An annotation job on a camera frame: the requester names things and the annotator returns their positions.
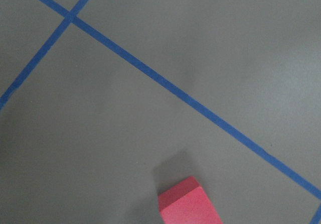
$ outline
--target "blue grid line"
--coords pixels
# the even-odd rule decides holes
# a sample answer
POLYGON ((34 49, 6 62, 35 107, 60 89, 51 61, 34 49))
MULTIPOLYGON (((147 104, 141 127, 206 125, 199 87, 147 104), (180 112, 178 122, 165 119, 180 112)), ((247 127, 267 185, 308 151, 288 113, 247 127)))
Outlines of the blue grid line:
MULTIPOLYGON (((54 2, 53 0, 40 0, 42 3, 46 4, 48 7, 56 11, 62 16, 65 16, 68 14, 68 10, 63 8, 58 3, 54 2)), ((129 62, 131 65, 142 71, 145 75, 156 81, 158 84, 166 88, 168 91, 176 95, 178 98, 180 98, 182 101, 187 103, 189 106, 194 108, 196 111, 198 111, 200 114, 202 114, 204 117, 215 123, 217 126, 222 128, 224 131, 226 131, 228 134, 233 136, 235 139, 237 139, 239 142, 241 142, 243 145, 248 147, 250 150, 252 150, 254 153, 256 153, 258 156, 263 158, 265 161, 267 161, 269 164, 274 166, 276 169, 281 171, 283 174, 288 176, 290 179, 292 179, 294 182, 296 182, 298 185, 303 187, 305 190, 310 192, 312 195, 314 195, 316 198, 321 199, 321 191, 316 188, 314 185, 312 185, 310 182, 305 180, 303 177, 301 177, 299 174, 297 174, 295 171, 290 169, 288 166, 286 166, 284 163, 276 159, 274 156, 268 154, 263 148, 261 148, 258 144, 256 144, 254 141, 249 139, 247 136, 242 134, 240 131, 238 131, 236 128, 231 126, 229 123, 224 121, 222 118, 217 116, 215 113, 210 111, 208 108, 206 108, 204 105, 193 99, 191 96, 189 96, 187 93, 176 87, 173 83, 165 79, 163 76, 158 74, 156 71, 148 67, 146 64, 135 58, 133 55, 131 55, 129 52, 118 46, 116 43, 108 39, 106 36, 101 34, 99 31, 95 30, 93 27, 79 19, 78 17, 75 17, 73 20, 73 24, 78 26, 81 30, 92 36, 94 39, 102 43, 104 46, 109 48, 111 51, 119 55, 121 58, 129 62)))
POLYGON ((8 102, 10 96, 23 84, 30 73, 35 69, 41 59, 47 54, 50 48, 56 43, 60 36, 64 33, 67 27, 71 24, 75 16, 81 11, 81 9, 87 4, 89 0, 78 0, 76 5, 72 8, 70 12, 67 13, 63 21, 54 30, 47 41, 42 45, 38 52, 33 56, 30 62, 24 67, 12 84, 7 88, 7 90, 0 97, 0 111, 8 102))
POLYGON ((321 220, 321 204, 319 208, 316 210, 316 213, 314 214, 310 224, 318 224, 321 220))

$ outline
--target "gray surface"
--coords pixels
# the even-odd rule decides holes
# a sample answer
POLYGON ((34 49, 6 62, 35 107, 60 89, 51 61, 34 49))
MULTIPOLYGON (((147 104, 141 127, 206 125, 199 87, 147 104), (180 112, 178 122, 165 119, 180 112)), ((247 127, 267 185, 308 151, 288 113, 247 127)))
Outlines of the gray surface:
MULTIPOLYGON (((79 17, 320 187, 320 1, 90 0, 79 17)), ((0 6, 4 90, 61 18, 0 6)), ((74 25, 1 112, 0 140, 4 223, 162 223, 157 192, 189 175, 224 224, 308 223, 319 205, 74 25)))

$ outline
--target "blue line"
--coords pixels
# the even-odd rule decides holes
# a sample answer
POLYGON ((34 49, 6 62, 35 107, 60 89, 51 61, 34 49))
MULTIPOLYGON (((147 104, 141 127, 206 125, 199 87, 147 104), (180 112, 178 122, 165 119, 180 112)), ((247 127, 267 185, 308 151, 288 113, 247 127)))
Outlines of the blue line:
MULTIPOLYGON (((40 0, 53 10, 55 10, 57 13, 64 16, 68 11, 58 5, 57 3, 54 3, 52 0, 40 0)), ((163 76, 155 72, 153 69, 148 67, 146 64, 135 58, 133 55, 125 51, 123 48, 118 46, 116 43, 102 35, 100 32, 95 30, 93 27, 79 19, 78 17, 75 17, 73 20, 73 23, 78 26, 80 29, 82 29, 84 32, 88 33, 90 36, 92 36, 94 39, 102 43, 104 46, 112 50, 114 53, 119 55, 124 60, 128 61, 131 65, 142 71, 144 74, 149 76, 151 79, 156 81, 158 84, 166 88, 168 91, 176 95, 178 98, 180 98, 182 101, 187 103, 189 106, 194 108, 196 111, 198 111, 200 114, 202 114, 204 117, 215 123, 217 126, 222 128, 224 131, 226 131, 228 134, 233 136, 236 140, 241 142, 243 145, 248 147, 250 150, 252 150, 254 153, 256 153, 258 156, 263 158, 265 161, 267 161, 269 164, 274 166, 276 169, 281 171, 283 174, 288 176, 290 179, 292 179, 294 182, 296 182, 298 185, 303 187, 305 190, 310 192, 312 195, 314 195, 316 198, 321 199, 321 191, 316 188, 314 185, 312 185, 310 182, 305 180, 303 177, 301 177, 299 174, 297 174, 295 171, 290 169, 288 166, 286 166, 284 163, 276 159, 275 157, 268 154, 263 148, 261 148, 258 144, 256 144, 254 141, 246 137, 244 134, 242 134, 240 131, 238 131, 236 128, 231 126, 229 123, 224 121, 222 118, 217 116, 215 113, 210 111, 208 108, 206 108, 204 105, 193 99, 191 96, 183 92, 181 89, 176 87, 174 84, 169 82, 167 79, 165 79, 163 76)))
MULTIPOLYGON (((66 15, 65 19, 59 24, 51 36, 47 39, 44 45, 39 49, 39 51, 34 55, 30 62, 24 67, 20 74, 16 77, 13 83, 8 87, 4 94, 0 97, 0 111, 8 102, 10 96, 17 90, 22 83, 27 79, 30 73, 35 69, 40 60, 47 54, 49 49, 55 44, 67 27, 71 24, 75 16, 80 12, 80 10, 86 5, 89 0, 79 0, 72 10, 66 15)), ((54 5, 53 1, 47 2, 49 5, 54 5)))
POLYGON ((310 224, 319 224, 320 220, 321 220, 321 205, 316 210, 316 213, 314 214, 310 224))

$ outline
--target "pink box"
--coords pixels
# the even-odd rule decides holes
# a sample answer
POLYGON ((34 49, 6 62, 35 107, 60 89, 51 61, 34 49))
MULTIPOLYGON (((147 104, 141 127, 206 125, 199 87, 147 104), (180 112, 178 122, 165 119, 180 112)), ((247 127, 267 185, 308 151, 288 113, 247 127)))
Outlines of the pink box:
POLYGON ((222 224, 197 180, 190 176, 158 196, 165 224, 222 224))

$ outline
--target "red block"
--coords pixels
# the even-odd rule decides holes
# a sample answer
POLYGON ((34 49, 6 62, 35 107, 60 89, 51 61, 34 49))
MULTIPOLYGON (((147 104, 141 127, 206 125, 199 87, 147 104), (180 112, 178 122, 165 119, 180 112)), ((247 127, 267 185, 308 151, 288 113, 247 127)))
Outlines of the red block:
POLYGON ((193 176, 160 194, 158 207, 165 224, 223 224, 193 176))

